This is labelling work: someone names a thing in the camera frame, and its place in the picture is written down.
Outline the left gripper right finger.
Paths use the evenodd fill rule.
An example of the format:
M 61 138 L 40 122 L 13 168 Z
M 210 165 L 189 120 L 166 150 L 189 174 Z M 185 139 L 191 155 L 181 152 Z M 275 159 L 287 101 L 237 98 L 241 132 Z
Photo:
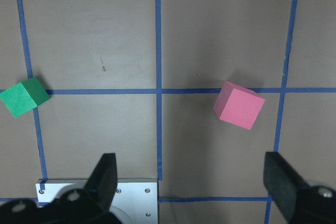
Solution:
M 286 221 L 295 215 L 299 192 L 310 188 L 278 152 L 265 153 L 263 183 Z

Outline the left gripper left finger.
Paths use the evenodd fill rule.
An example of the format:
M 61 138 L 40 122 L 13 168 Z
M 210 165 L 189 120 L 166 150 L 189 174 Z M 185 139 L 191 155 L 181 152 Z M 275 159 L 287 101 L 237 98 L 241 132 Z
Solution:
M 104 210 L 109 211 L 118 185 L 117 161 L 115 153 L 101 156 L 84 189 Z

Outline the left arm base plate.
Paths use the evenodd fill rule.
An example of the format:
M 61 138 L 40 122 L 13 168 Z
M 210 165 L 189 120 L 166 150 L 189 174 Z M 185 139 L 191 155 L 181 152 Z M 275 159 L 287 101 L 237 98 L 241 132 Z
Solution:
M 39 206 L 85 183 L 85 179 L 39 180 L 35 184 Z M 156 179 L 119 179 L 110 212 L 122 223 L 159 223 L 157 184 Z

